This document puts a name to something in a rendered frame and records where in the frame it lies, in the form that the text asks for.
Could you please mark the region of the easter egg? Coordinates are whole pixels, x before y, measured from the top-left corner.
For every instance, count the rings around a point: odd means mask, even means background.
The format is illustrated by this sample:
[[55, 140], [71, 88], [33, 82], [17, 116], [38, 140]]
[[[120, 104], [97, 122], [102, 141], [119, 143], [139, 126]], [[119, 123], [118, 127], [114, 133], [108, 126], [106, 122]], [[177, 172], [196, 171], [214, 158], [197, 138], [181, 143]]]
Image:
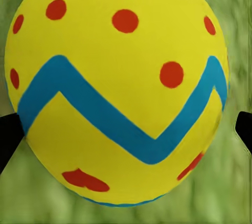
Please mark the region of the easter egg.
[[206, 0], [23, 0], [5, 47], [25, 140], [83, 199], [159, 199], [217, 133], [229, 62]]

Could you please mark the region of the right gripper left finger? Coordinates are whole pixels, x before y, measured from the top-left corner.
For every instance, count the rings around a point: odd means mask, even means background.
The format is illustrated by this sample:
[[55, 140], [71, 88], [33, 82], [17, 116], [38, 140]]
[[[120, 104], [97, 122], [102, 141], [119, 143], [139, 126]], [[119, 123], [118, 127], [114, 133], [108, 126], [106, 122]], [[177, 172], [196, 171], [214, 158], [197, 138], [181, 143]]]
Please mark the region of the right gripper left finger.
[[24, 138], [19, 114], [0, 117], [0, 174]]

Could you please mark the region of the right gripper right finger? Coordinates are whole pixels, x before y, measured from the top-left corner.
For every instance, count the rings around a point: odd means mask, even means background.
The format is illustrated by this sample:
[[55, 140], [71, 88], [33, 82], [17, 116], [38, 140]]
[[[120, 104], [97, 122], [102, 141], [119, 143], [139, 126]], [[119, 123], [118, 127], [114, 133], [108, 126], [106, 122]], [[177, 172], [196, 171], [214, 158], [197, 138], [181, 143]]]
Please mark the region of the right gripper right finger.
[[252, 154], [252, 114], [241, 111], [238, 115], [235, 129]]

